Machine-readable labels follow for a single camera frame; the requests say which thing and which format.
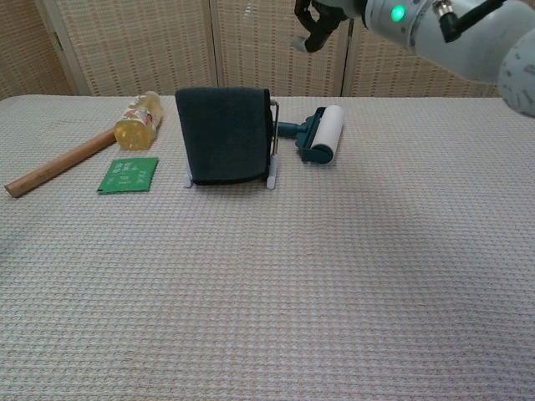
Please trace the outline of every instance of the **white adhesive roll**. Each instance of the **white adhesive roll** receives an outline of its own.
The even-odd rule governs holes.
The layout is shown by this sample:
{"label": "white adhesive roll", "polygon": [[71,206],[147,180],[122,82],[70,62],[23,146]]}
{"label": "white adhesive roll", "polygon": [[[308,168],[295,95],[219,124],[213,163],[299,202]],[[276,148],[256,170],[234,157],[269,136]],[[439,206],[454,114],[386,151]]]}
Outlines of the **white adhesive roll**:
{"label": "white adhesive roll", "polygon": [[334,157],[343,127],[344,109],[335,105],[325,108],[311,148],[319,145],[327,146],[333,152]]}

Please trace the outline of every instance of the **woven folding screen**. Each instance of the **woven folding screen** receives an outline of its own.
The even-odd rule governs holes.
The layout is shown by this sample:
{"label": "woven folding screen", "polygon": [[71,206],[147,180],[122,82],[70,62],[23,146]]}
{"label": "woven folding screen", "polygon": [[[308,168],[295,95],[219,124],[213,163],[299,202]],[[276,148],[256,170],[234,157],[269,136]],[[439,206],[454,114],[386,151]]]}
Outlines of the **woven folding screen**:
{"label": "woven folding screen", "polygon": [[217,83],[209,12],[199,0],[56,3],[91,94]]}
{"label": "woven folding screen", "polygon": [[340,95],[347,23],[320,53],[299,53],[291,39],[307,32],[294,6],[294,0],[211,0],[223,85],[269,88],[277,96]]}
{"label": "woven folding screen", "polygon": [[0,0],[0,100],[20,94],[72,94],[33,0]]}

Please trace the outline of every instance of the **green indicator light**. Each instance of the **green indicator light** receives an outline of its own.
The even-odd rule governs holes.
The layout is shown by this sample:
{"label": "green indicator light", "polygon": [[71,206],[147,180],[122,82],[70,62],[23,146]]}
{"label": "green indicator light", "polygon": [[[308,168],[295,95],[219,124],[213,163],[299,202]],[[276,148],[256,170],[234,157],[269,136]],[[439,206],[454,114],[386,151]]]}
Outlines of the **green indicator light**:
{"label": "green indicator light", "polygon": [[395,6],[394,8],[392,8],[391,16],[392,16],[392,21],[394,21],[395,23],[398,23],[405,16],[405,7],[402,5]]}

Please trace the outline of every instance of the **plastic bottle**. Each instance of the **plastic bottle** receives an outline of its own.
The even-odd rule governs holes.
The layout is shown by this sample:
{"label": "plastic bottle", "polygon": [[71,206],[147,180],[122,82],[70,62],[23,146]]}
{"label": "plastic bottle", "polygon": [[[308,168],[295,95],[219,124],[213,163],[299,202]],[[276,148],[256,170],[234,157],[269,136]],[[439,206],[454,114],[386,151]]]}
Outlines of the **plastic bottle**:
{"label": "plastic bottle", "polygon": [[156,92],[136,96],[114,127],[121,149],[148,150],[156,138],[163,111]]}

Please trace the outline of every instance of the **lint roller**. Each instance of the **lint roller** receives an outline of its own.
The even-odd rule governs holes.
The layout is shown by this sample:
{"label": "lint roller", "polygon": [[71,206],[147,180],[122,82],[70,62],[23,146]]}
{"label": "lint roller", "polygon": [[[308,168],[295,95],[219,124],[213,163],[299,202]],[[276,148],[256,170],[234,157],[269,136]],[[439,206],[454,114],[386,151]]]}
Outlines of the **lint roller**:
{"label": "lint roller", "polygon": [[302,124],[279,123],[278,136],[296,139],[302,161],[323,165],[334,158],[343,127],[344,110],[332,105],[318,108]]}

